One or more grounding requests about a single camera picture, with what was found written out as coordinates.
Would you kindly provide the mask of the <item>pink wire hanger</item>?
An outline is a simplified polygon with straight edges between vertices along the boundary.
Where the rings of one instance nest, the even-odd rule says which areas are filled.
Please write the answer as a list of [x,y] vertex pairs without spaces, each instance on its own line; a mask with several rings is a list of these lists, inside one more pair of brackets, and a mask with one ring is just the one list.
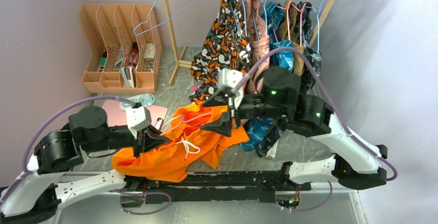
[[179,125],[181,125],[181,124],[183,124],[183,123],[187,123],[187,122],[193,121],[193,120],[195,120],[195,119],[198,119],[198,118],[200,118],[200,117],[209,116],[209,115],[211,115],[211,112],[204,113],[204,114],[201,114],[201,115],[197,115],[197,116],[195,116],[195,117],[193,117],[193,118],[191,118],[191,119],[187,119],[187,120],[184,118],[184,115],[179,115],[179,116],[177,116],[177,117],[171,118],[171,119],[169,119],[168,121],[166,121],[166,122],[164,123],[164,126],[166,126],[167,124],[170,124],[173,120],[178,119],[178,118],[180,118],[180,122],[179,122],[178,124],[176,124],[175,126],[170,127],[170,128],[168,128],[168,129],[166,129],[165,131],[163,131],[163,132],[160,134],[160,136],[164,136],[165,134],[167,134],[167,133],[173,131],[173,130],[176,129]]

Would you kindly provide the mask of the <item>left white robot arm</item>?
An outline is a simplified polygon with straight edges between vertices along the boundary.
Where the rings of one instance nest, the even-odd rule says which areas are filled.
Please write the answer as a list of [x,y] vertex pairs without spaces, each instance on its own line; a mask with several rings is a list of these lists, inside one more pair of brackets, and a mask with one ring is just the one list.
[[3,189],[1,223],[41,223],[57,211],[107,191],[138,190],[143,176],[110,170],[76,182],[58,183],[69,170],[84,162],[83,152],[130,148],[140,157],[168,139],[150,120],[149,110],[137,106],[128,112],[128,125],[109,126],[105,110],[88,106],[71,115],[61,129],[48,133],[34,148],[26,170],[16,183]]

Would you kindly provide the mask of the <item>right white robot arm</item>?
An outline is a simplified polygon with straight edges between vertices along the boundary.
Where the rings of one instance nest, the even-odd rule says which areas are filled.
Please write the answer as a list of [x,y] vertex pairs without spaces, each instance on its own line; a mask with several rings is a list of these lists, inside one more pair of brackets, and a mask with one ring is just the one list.
[[285,190],[325,181],[354,190],[386,184],[387,172],[381,167],[387,157],[385,145],[371,145],[348,131],[323,99],[300,93],[300,77],[287,69],[272,67],[262,77],[260,93],[246,94],[242,87],[233,92],[243,74],[223,69],[218,76],[217,91],[202,106],[224,106],[226,111],[201,129],[230,137],[232,129],[239,127],[242,120],[282,119],[282,130],[311,138],[332,150],[329,158],[320,161],[285,162],[278,177]]

